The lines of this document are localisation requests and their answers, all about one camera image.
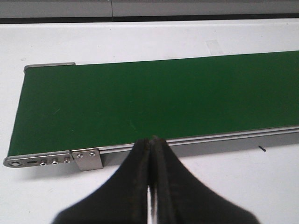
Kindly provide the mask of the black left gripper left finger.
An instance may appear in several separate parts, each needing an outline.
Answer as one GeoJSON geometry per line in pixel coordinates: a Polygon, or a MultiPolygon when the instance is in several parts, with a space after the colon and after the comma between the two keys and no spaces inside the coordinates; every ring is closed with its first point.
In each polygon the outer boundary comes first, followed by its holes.
{"type": "Polygon", "coordinates": [[[55,224],[145,224],[150,146],[137,140],[116,172],[95,192],[61,211],[55,224]]]}

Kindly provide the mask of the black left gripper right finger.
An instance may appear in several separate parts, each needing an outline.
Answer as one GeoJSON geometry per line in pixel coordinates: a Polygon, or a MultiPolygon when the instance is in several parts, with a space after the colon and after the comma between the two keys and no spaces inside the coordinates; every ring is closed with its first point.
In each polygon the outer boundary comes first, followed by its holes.
{"type": "Polygon", "coordinates": [[[257,224],[249,211],[221,197],[180,162],[164,139],[150,141],[153,220],[158,224],[257,224]]]}

